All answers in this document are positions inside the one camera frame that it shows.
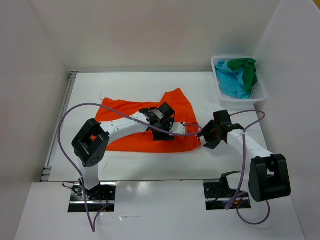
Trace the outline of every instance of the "robotic arm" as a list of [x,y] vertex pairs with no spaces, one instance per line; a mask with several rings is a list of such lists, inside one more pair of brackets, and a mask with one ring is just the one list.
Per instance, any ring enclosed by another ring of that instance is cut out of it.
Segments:
[[[211,120],[198,135],[203,136],[205,147],[215,149],[221,141],[233,146],[244,156],[246,169],[241,191],[248,192],[256,202],[282,198],[291,194],[287,161],[281,154],[272,154],[243,132],[240,124],[232,124],[227,110],[213,113]],[[236,190],[241,173],[228,172],[220,183],[225,191]]]
[[154,130],[150,126],[173,134],[186,134],[185,125],[174,122],[174,114],[175,111],[167,103],[163,103],[159,108],[140,109],[128,118],[101,123],[94,118],[89,119],[72,141],[89,198],[99,196],[98,163],[103,159],[108,144],[148,130],[152,130],[154,141],[174,139],[173,135]]

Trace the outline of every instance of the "orange t-shirt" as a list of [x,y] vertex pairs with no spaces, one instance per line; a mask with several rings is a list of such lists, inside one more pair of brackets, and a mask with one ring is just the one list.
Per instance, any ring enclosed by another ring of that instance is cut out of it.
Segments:
[[[157,107],[168,103],[175,111],[175,122],[198,124],[193,108],[180,88],[166,92],[160,102],[131,102],[105,98],[102,105],[113,108],[128,116],[135,114],[140,109]],[[98,122],[108,122],[122,118],[117,113],[100,107],[95,119]],[[187,133],[196,133],[199,129],[195,126],[186,126]],[[193,136],[174,136],[174,140],[154,141],[151,130],[135,133],[118,139],[107,146],[108,151],[143,152],[143,153],[182,153],[192,151],[201,145],[201,141]]]

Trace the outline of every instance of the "white laundry basket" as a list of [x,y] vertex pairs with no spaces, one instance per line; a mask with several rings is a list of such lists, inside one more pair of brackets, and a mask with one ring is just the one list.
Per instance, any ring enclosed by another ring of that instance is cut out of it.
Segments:
[[225,105],[239,105],[239,104],[244,104],[244,103],[250,103],[250,104],[255,104],[257,102],[261,102],[267,99],[267,90],[264,84],[264,81],[259,74],[259,71],[256,70],[256,76],[257,76],[257,83],[252,87],[252,95],[251,98],[249,99],[238,99],[236,97],[230,97],[225,95],[221,89],[220,89],[220,81],[217,78],[216,74],[216,65],[219,61],[229,61],[229,60],[234,60],[234,59],[242,59],[242,58],[249,58],[248,56],[214,56],[211,58],[211,64],[212,64],[212,70],[213,70],[213,75],[214,75],[214,81],[215,81],[215,86],[217,88],[218,92],[218,98],[220,101],[220,105],[225,106]]

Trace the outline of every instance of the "blue cloth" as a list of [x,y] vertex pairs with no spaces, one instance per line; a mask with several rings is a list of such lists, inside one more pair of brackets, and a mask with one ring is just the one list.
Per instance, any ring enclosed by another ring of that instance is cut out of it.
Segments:
[[225,95],[238,99],[249,99],[251,97],[251,93],[246,93],[246,87],[242,79],[243,68],[233,71],[227,66],[227,61],[219,61],[215,71],[220,81],[220,89]]

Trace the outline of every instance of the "purple cable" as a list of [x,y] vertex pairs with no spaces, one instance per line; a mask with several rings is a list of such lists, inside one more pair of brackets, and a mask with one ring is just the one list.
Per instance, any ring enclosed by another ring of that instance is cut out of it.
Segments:
[[[242,183],[244,181],[244,177],[245,177],[245,169],[246,169],[246,157],[247,157],[247,151],[246,151],[246,131],[252,127],[253,125],[259,123],[260,121],[262,121],[265,117],[266,117],[266,114],[263,112],[263,111],[260,111],[260,110],[245,110],[245,111],[239,111],[239,112],[236,112],[236,113],[233,113],[233,114],[230,114],[230,116],[234,116],[234,115],[237,115],[237,114],[243,114],[243,113],[249,113],[249,112],[255,112],[255,113],[261,113],[263,114],[263,116],[261,118],[259,118],[257,121],[249,124],[247,127],[245,127],[245,129],[243,130],[243,135],[242,135],[242,141],[243,141],[243,159],[242,159],[242,169],[241,169],[241,176],[240,176],[240,181],[239,181],[239,185],[235,191],[235,194],[234,196],[226,203],[225,205],[225,209],[226,210],[229,210],[236,202],[237,200],[237,197],[241,196],[242,194],[240,193],[240,189],[241,189],[241,186],[242,186]],[[258,225],[258,224],[262,224],[264,223],[269,215],[270,215],[270,205],[268,203],[268,201],[266,201],[266,204],[268,205],[268,213],[266,215],[266,218],[263,219],[262,221],[260,222],[257,222],[257,223],[252,223],[252,222],[249,222],[249,221],[246,221],[242,218],[242,216],[240,216],[240,213],[239,213],[239,210],[237,210],[237,213],[239,215],[239,217],[241,218],[241,220],[243,220],[244,222],[246,222],[247,224],[251,224],[251,225]]]
[[81,186],[82,186],[82,190],[83,190],[83,197],[84,197],[84,206],[85,206],[85,211],[86,211],[86,214],[87,214],[87,217],[88,217],[88,220],[89,220],[89,223],[90,223],[90,226],[91,226],[91,229],[93,232],[96,231],[96,220],[97,220],[97,217],[99,215],[99,213],[101,213],[104,209],[106,209],[107,207],[111,206],[112,204],[109,204],[109,205],[106,205],[104,206],[103,208],[100,209],[100,211],[98,211],[98,213],[96,214],[95,218],[94,218],[94,221],[92,223],[92,220],[91,220],[91,217],[90,217],[90,214],[89,214],[89,208],[88,208],[88,203],[87,203],[87,195],[86,195],[86,188],[85,188],[85,180],[83,178],[83,175],[82,175],[82,172],[80,171],[80,169],[78,168],[78,166],[71,160],[71,158],[68,156],[67,152],[65,151],[64,147],[62,146],[62,143],[61,143],[61,127],[62,127],[62,123],[64,122],[66,116],[71,112],[73,111],[74,109],[77,109],[77,108],[80,108],[80,107],[83,107],[83,106],[96,106],[96,107],[101,107],[101,108],[104,108],[104,109],[108,109],[112,112],[115,112],[116,114],[119,114],[120,116],[126,118],[126,119],[130,119],[132,121],[135,121],[137,123],[140,123],[140,124],[143,124],[143,125],[146,125],[148,126],[149,128],[151,129],[154,129],[154,130],[157,130],[158,132],[161,132],[161,133],[164,133],[164,134],[170,134],[170,135],[174,135],[174,136],[182,136],[182,137],[186,137],[186,136],[196,136],[198,135],[199,133],[201,133],[202,131],[202,127],[199,126],[199,125],[196,125],[196,124],[193,124],[193,123],[185,123],[186,125],[189,125],[189,126],[194,126],[194,127],[197,127],[199,128],[200,130],[198,132],[193,132],[193,133],[185,133],[185,134],[182,134],[182,133],[173,133],[173,132],[169,132],[169,131],[165,131],[165,130],[162,130],[160,128],[157,128],[155,126],[152,126],[148,123],[145,123],[139,119],[134,119],[120,111],[117,111],[111,107],[108,107],[108,106],[104,106],[104,105],[101,105],[101,104],[98,104],[98,103],[91,103],[91,102],[86,102],[86,103],[81,103],[81,104],[78,104],[76,106],[73,106],[72,108],[70,108],[68,111],[66,111],[66,113],[61,117],[60,119],[60,122],[58,124],[58,133],[57,133],[57,139],[58,139],[58,144],[59,144],[59,147],[63,153],[63,155],[66,157],[66,159],[72,164],[72,166],[77,170],[77,172],[79,173],[79,175],[81,176]]

